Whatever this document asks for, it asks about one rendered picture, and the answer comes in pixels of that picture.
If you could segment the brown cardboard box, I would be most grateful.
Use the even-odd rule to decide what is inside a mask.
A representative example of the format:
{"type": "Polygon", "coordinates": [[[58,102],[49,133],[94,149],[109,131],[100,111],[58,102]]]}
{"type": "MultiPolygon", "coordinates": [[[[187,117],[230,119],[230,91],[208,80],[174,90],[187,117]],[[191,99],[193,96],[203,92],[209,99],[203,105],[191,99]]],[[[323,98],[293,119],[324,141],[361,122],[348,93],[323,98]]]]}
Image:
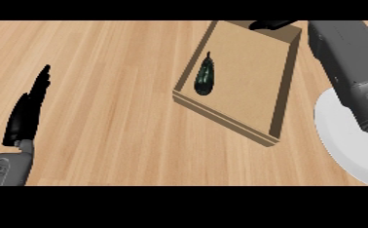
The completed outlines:
{"type": "Polygon", "coordinates": [[[265,146],[281,140],[302,29],[252,30],[247,20],[211,23],[174,89],[178,104],[265,146]],[[209,95],[194,89],[203,60],[215,61],[209,95]]]}

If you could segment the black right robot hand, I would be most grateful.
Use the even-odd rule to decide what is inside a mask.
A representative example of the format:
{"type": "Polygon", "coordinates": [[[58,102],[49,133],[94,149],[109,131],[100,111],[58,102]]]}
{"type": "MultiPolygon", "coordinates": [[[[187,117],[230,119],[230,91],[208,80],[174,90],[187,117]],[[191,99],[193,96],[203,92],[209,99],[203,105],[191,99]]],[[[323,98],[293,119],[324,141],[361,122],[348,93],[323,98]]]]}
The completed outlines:
{"type": "Polygon", "coordinates": [[[279,30],[293,23],[293,20],[258,20],[250,26],[250,30],[270,29],[279,30]]]}

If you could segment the white round plate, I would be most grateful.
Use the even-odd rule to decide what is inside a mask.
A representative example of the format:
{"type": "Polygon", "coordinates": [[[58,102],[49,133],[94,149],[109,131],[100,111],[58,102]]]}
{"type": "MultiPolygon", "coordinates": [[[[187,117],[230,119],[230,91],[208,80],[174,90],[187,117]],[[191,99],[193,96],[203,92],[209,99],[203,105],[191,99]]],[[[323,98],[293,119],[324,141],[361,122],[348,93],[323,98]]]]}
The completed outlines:
{"type": "Polygon", "coordinates": [[[338,164],[368,185],[368,133],[361,130],[333,88],[317,99],[314,122],[321,142],[338,164]]]}

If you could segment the dark green eggplant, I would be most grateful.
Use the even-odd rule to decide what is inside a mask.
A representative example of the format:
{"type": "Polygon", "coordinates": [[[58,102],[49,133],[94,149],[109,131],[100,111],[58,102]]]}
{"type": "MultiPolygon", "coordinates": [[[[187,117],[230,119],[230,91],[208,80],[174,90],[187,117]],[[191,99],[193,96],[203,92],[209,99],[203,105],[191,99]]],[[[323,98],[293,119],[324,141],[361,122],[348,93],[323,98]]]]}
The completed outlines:
{"type": "Polygon", "coordinates": [[[200,70],[196,76],[194,89],[200,95],[209,95],[215,86],[215,62],[211,56],[202,62],[200,70]]]}

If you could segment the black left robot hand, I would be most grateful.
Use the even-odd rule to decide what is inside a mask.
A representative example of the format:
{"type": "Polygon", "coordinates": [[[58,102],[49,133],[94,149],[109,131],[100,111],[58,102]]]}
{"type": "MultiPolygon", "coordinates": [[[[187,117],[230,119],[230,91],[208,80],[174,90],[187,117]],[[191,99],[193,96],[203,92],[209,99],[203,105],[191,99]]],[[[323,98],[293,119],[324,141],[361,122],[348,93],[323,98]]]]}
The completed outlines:
{"type": "Polygon", "coordinates": [[[23,94],[17,102],[4,136],[2,144],[5,146],[15,146],[18,140],[36,137],[41,108],[51,86],[49,70],[51,65],[46,64],[36,77],[30,92],[23,94]]]}

